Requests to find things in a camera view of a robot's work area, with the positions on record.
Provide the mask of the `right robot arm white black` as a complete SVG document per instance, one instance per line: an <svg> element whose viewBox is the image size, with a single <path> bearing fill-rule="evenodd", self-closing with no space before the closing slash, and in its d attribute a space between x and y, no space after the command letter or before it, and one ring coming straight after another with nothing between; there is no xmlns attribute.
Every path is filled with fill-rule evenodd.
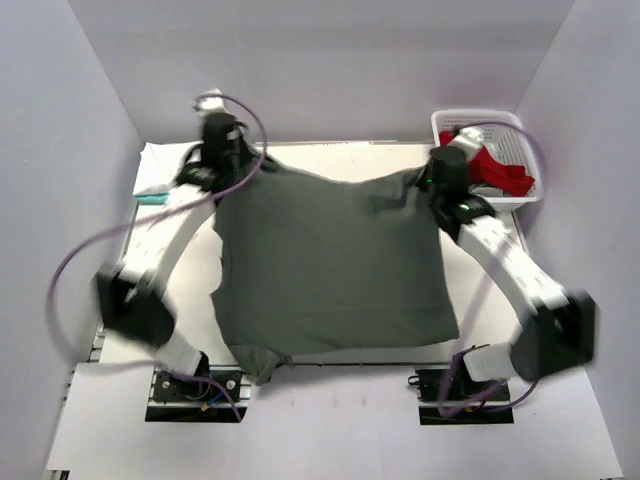
<svg viewBox="0 0 640 480"><path fill-rule="evenodd" d="M521 325L508 342L458 355L470 378L533 382L591 363L599 316L594 299L569 292L510 238L493 207L471 193L466 152L433 148L419 185L430 195L437 226L483 268L484 285L499 288Z"/></svg>

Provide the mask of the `white plastic basket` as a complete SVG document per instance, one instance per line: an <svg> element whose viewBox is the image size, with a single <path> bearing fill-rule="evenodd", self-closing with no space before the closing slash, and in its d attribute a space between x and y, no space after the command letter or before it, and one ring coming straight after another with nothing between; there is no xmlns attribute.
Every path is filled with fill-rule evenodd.
<svg viewBox="0 0 640 480"><path fill-rule="evenodd" d="M540 201L544 196L544 185L539 161L544 159L538 147L532 148L523 134L503 126L509 123L522 127L519 118L508 111L493 109L444 109L431 115L431 127L436 146L440 145L438 134L443 130L465 127L480 123L483 141L495 159L506 165L522 165L526 173L535 180L534 186L524 197L510 196L485 197L499 212L512 212L519 207Z"/></svg>

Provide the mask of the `folded white t shirt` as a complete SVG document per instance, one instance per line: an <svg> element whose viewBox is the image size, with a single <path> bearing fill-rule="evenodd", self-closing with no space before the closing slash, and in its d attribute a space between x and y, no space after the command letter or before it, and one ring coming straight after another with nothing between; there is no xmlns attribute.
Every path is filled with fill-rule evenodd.
<svg viewBox="0 0 640 480"><path fill-rule="evenodd" d="M153 144L147 142L141 152L133 195L168 193L181 169L182 161L195 142Z"/></svg>

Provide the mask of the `folded teal t shirt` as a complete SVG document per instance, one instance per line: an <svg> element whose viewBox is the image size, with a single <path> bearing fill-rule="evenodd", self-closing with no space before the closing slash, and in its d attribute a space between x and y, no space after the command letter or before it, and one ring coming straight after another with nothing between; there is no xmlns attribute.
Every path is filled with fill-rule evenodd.
<svg viewBox="0 0 640 480"><path fill-rule="evenodd" d="M168 193L156 193L156 194L145 194L145 195L137 195L136 200L140 205L146 206L159 206L164 205L169 198Z"/></svg>

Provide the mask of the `red t shirt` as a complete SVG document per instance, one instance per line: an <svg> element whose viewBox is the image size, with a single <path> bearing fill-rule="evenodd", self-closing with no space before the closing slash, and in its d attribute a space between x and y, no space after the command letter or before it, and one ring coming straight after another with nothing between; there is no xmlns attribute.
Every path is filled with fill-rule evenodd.
<svg viewBox="0 0 640 480"><path fill-rule="evenodd" d="M448 145L458 130L460 129L441 131L438 134L440 144ZM499 163L489 152L485 143L480 153L467 164L470 175L469 186L486 182L501 188L507 195L524 197L535 184L534 178L526 173L524 166Z"/></svg>

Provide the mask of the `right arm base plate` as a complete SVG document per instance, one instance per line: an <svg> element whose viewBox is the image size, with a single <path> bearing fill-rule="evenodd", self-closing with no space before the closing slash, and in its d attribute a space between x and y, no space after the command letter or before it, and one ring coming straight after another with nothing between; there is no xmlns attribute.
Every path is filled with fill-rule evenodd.
<svg viewBox="0 0 640 480"><path fill-rule="evenodd" d="M464 426L464 425L507 425L514 423L511 394L505 382L490 396L484 395L477 401L471 398L483 393L492 382L474 382L467 373L458 371L452 380L444 408L464 409L453 417L445 417L439 411L438 393L446 368L416 369L407 379L418 397L419 423L421 426Z"/></svg>

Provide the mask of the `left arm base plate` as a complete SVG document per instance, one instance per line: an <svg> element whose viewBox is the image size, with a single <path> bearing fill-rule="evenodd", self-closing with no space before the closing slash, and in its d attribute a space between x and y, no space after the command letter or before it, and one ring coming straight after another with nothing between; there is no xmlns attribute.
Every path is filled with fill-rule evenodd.
<svg viewBox="0 0 640 480"><path fill-rule="evenodd" d="M240 423L248 409L251 385L235 367L213 368L214 384L182 381L157 369L146 407L147 423Z"/></svg>

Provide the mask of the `grey t shirt in basket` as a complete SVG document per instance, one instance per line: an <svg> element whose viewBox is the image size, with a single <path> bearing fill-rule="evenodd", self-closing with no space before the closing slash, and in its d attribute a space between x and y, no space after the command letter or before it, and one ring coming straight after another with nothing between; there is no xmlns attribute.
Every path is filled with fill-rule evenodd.
<svg viewBox="0 0 640 480"><path fill-rule="evenodd" d="M472 184L470 188L470 192L474 195L484 196L484 197L503 197L504 191L493 185L490 185L486 182Z"/></svg>

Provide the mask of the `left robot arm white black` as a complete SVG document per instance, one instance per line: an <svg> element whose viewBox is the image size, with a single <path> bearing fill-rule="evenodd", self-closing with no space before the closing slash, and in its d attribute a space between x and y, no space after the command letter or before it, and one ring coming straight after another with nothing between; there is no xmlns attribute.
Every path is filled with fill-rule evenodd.
<svg viewBox="0 0 640 480"><path fill-rule="evenodd" d="M141 225L139 243L93 278L105 330L141 346L179 377L207 375L209 361L179 331L167 300L168 281L197 230L213 215L214 195L234 187L252 167L242 127L222 108L202 115L201 142L183 157L167 203Z"/></svg>

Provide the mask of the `dark grey t shirt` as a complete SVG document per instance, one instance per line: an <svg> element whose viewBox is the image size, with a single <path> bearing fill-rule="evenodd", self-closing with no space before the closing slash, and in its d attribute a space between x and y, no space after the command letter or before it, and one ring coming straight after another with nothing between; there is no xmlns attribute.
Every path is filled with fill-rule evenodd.
<svg viewBox="0 0 640 480"><path fill-rule="evenodd" d="M295 356L455 339L419 171L338 182L267 161L217 206L223 340L259 384Z"/></svg>

